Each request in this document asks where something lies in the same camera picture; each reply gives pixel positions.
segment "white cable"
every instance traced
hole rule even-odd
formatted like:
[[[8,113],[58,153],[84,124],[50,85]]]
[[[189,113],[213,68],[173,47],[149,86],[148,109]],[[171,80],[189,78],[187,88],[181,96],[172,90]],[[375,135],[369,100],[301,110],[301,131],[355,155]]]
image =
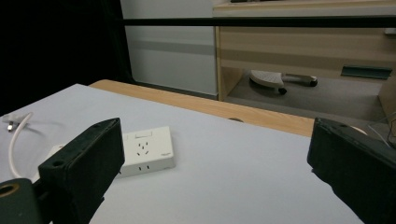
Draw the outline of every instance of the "white cable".
[[[17,114],[6,114],[3,116],[3,122],[8,123],[8,131],[12,132],[14,129],[14,125],[20,124],[24,118],[26,118],[27,114],[25,115],[17,115]]]
[[[393,116],[393,115],[395,115],[395,114],[396,114],[396,111],[394,111],[393,113],[391,113],[391,114],[385,116],[385,117],[382,118],[382,119],[379,119],[378,121],[375,121],[375,122],[372,122],[372,123],[367,124],[367,127],[368,127],[369,129],[371,129],[373,132],[375,132],[375,133],[378,135],[378,137],[381,138],[382,142],[384,142],[385,145],[387,145],[387,147],[390,147],[390,148],[392,148],[392,147],[388,144],[388,141],[387,141],[384,137],[382,137],[382,135],[381,135],[379,132],[377,132],[375,128],[372,127],[372,124],[376,124],[376,123],[382,121],[383,119],[388,119],[388,118],[390,118],[391,116]]]
[[[26,125],[27,121],[29,120],[30,117],[33,116],[33,112],[30,112],[26,115],[26,117],[22,120],[22,122],[18,125],[17,130],[15,131],[14,135],[12,136],[11,142],[9,143],[8,146],[8,163],[9,163],[9,168],[11,169],[11,173],[14,175],[15,178],[21,178],[22,176],[20,173],[17,171],[15,168],[14,164],[14,157],[13,157],[13,150],[14,150],[14,145],[15,142],[17,141],[18,135],[20,134],[21,130],[23,127]]]

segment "black strip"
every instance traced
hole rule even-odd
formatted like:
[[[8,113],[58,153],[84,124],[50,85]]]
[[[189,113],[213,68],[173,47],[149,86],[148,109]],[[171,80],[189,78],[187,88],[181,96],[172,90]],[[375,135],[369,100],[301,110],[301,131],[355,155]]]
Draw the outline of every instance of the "black strip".
[[[387,28],[396,27],[396,16],[124,19],[116,22],[125,26]]]
[[[392,68],[387,67],[368,67],[357,65],[344,65],[341,76],[344,77],[368,77],[377,79],[388,79]]]

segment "cable plug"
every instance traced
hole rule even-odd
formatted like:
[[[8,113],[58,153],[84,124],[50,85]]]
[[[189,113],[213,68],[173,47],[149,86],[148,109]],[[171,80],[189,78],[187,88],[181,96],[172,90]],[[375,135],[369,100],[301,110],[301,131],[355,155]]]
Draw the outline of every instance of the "cable plug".
[[[14,129],[14,125],[19,125],[29,114],[25,115],[16,115],[16,114],[6,114],[3,116],[3,122],[8,123],[7,129],[8,132],[12,132]]]

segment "white power strip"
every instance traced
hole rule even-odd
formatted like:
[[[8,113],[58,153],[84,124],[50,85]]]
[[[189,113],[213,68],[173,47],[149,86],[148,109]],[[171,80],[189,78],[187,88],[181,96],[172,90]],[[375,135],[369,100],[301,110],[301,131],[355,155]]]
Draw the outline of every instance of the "white power strip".
[[[122,135],[125,163],[116,178],[142,175],[175,167],[169,127]]]

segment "table surface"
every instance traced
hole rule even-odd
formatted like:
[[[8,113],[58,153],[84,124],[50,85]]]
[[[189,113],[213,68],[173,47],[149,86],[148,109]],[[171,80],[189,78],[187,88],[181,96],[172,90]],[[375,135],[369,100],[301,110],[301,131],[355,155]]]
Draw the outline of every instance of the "table surface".
[[[249,106],[234,105],[170,91],[161,91],[107,79],[94,82],[90,87],[167,105],[175,105],[226,119],[241,119],[245,123],[287,133],[296,133],[302,136],[310,137],[314,125],[314,120],[309,118]]]
[[[169,126],[176,167],[115,179],[90,223],[361,224],[312,174],[306,162],[310,137],[225,119],[254,108],[112,81],[92,85],[73,85],[15,111],[34,113],[13,155],[23,176],[33,176],[53,146],[111,118],[120,118],[123,133]],[[204,108],[211,112],[196,111]],[[286,115],[251,113],[253,120],[263,114],[273,126],[289,125],[282,122]],[[0,129],[0,181],[12,177],[11,138],[6,127]]]

